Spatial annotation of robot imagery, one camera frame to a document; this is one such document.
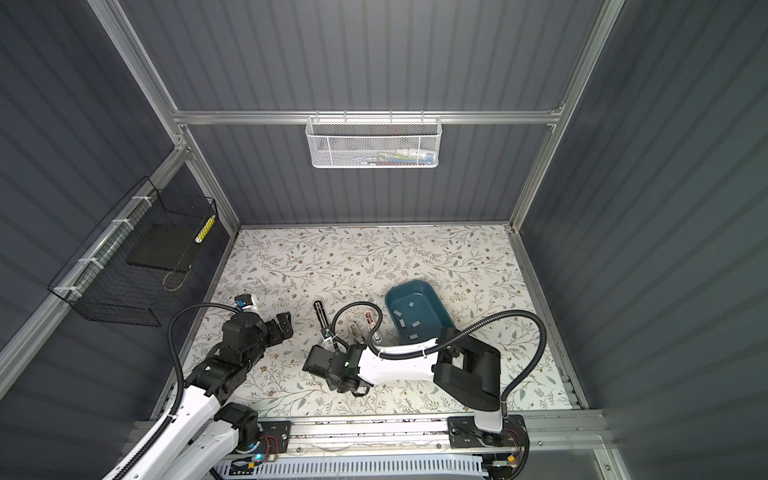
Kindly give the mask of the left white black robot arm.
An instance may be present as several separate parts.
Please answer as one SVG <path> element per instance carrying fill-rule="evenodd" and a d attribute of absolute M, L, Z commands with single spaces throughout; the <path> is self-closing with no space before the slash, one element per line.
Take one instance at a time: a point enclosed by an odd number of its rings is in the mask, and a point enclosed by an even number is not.
<path fill-rule="evenodd" d="M 222 340 L 189 375 L 183 372 L 173 339 L 178 320 L 200 309 L 231 313 L 222 326 Z M 259 454 L 278 449 L 262 432 L 258 413 L 230 397 L 246 380 L 266 350 L 293 336 L 292 316 L 281 312 L 265 321 L 243 295 L 236 304 L 205 302 L 177 312 L 167 328 L 176 390 L 161 418 L 105 477 L 107 479 L 199 478 L 230 453 Z"/>

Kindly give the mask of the beige mini stapler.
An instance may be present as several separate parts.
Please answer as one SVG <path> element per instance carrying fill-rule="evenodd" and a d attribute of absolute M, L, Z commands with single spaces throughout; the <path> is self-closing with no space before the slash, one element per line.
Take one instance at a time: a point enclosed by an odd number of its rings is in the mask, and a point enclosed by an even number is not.
<path fill-rule="evenodd" d="M 365 343 L 363 335 L 361 334 L 360 329 L 358 328 L 358 326 L 355 323 L 350 323 L 348 325 L 348 331 L 351 334 L 352 340 L 353 340 L 353 342 L 355 344 L 364 344 Z"/>

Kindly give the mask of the black stapler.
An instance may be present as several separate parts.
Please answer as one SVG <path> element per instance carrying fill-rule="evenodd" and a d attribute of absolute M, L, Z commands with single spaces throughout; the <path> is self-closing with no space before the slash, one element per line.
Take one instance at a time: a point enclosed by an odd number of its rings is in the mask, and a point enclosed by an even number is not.
<path fill-rule="evenodd" d="M 323 303 L 320 300 L 315 300 L 313 302 L 313 309 L 317 317 L 323 339 L 331 338 L 332 334 L 329 332 L 329 321 L 327 319 Z"/>

